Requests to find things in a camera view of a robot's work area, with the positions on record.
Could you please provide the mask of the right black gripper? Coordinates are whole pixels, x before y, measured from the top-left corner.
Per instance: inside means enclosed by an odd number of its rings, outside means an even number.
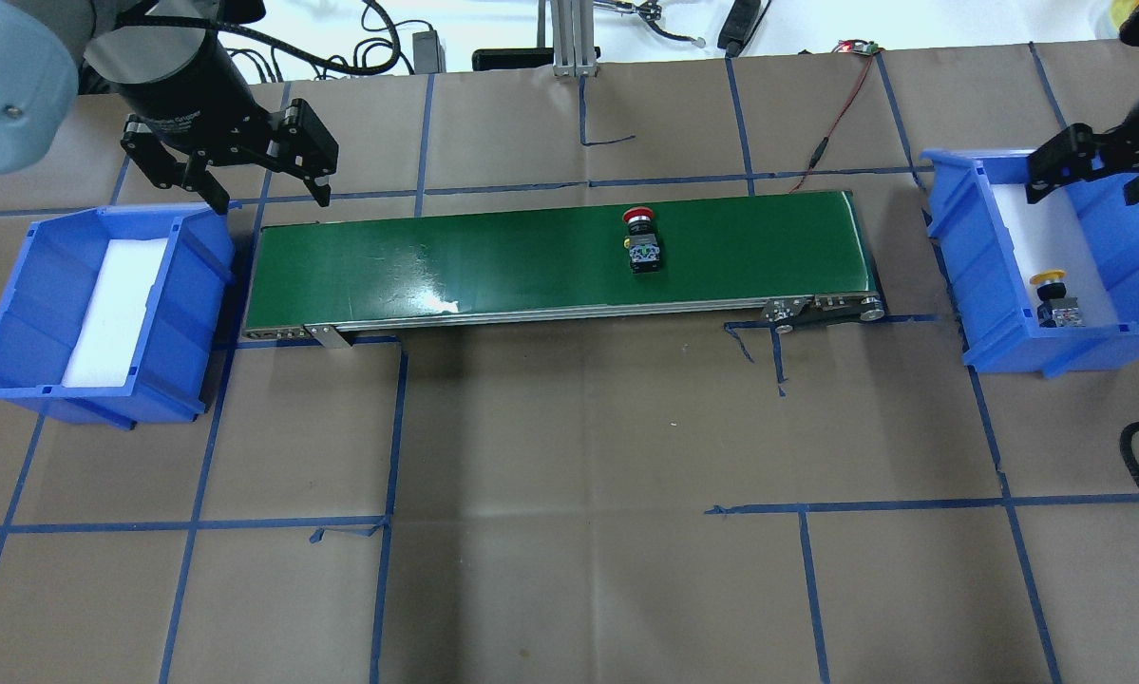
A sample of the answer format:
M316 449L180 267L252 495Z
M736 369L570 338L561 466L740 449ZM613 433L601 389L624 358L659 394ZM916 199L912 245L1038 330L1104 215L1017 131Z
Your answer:
M1116 127L1095 133L1085 123L1073 123L1029 153L1025 198L1030 206L1077 181L1101 181L1133 174L1124 186L1126 206L1139 204L1139 101Z

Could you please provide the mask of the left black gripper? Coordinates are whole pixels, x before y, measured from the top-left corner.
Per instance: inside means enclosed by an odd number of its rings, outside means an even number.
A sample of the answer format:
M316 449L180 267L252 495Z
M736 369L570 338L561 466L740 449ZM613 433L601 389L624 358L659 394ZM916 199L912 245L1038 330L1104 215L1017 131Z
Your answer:
M226 216L214 167L256 165L296 178L330 207L339 146L308 101L256 102L208 19L125 19L87 44L87 64L126 100L121 147L151 186L199 192Z

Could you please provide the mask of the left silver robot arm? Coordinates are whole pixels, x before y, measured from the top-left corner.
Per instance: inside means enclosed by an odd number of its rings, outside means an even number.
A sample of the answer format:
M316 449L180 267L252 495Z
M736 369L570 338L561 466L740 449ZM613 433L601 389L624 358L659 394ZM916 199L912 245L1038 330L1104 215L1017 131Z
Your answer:
M261 1L0 1L0 175L44 158L95 77L128 104L118 143L151 186L226 214L214 168L255 165L329 206L331 131L308 101L257 104L220 41L267 13Z

